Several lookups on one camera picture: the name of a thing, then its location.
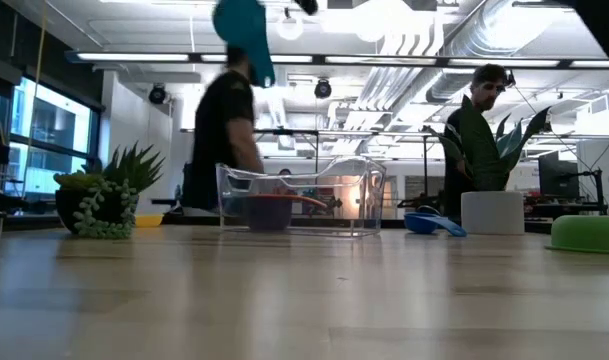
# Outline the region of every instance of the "green bowl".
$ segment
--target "green bowl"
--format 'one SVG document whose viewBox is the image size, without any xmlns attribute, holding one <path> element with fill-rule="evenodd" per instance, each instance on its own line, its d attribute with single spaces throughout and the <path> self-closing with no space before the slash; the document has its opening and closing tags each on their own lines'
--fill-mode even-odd
<svg viewBox="0 0 609 360">
<path fill-rule="evenodd" d="M 609 254 L 609 216 L 565 215 L 551 228 L 552 250 Z"/>
</svg>

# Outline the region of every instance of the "snake plant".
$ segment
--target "snake plant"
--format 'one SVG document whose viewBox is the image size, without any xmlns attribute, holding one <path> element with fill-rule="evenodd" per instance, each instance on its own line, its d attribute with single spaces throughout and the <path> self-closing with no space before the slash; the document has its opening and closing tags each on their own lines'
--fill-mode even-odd
<svg viewBox="0 0 609 360">
<path fill-rule="evenodd" d="M 493 136 L 484 116 L 465 96 L 462 101 L 459 134 L 449 127 L 455 133 L 455 142 L 430 127 L 428 131 L 439 138 L 446 156 L 457 161 L 464 160 L 466 168 L 473 175 L 473 184 L 478 191 L 503 191 L 506 189 L 511 170 L 520 160 L 526 142 L 533 135 L 546 129 L 548 110 L 549 108 L 546 108 L 537 113 L 526 126 L 526 130 L 522 129 L 520 121 L 513 131 L 504 134 L 504 124 L 509 115 L 502 120 L 497 133 Z"/>
</svg>

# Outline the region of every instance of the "computer monitor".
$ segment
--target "computer monitor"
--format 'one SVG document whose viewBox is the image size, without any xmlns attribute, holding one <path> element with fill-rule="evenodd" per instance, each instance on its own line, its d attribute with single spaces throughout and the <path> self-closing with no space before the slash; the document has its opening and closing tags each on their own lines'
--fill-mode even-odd
<svg viewBox="0 0 609 360">
<path fill-rule="evenodd" d="M 538 158 L 540 173 L 540 194 L 566 198 L 580 197 L 580 183 L 577 176 L 577 163 L 561 161 L 559 153 L 554 152 Z"/>
</svg>

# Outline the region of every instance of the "clear plastic bin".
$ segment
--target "clear plastic bin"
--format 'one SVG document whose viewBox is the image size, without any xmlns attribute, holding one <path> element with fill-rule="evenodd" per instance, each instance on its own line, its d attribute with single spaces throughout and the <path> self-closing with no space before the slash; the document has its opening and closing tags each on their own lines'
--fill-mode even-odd
<svg viewBox="0 0 609 360">
<path fill-rule="evenodd" d="M 386 168 L 338 157 L 318 174 L 265 175 L 217 166 L 227 231 L 359 237 L 379 232 Z"/>
</svg>

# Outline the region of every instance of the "security camera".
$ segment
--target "security camera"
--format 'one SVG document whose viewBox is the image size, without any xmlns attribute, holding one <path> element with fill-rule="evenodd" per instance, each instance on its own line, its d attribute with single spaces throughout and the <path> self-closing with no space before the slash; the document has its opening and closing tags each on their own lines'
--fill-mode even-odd
<svg viewBox="0 0 609 360">
<path fill-rule="evenodd" d="M 148 100 L 155 105 L 162 105 L 169 100 L 166 86 L 164 84 L 155 84 L 151 93 L 148 94 Z"/>
<path fill-rule="evenodd" d="M 318 99 L 326 99 L 331 96 L 331 92 L 333 89 L 331 88 L 331 84 L 328 82 L 328 79 L 319 79 L 317 80 L 317 85 L 315 86 L 315 97 Z"/>
</svg>

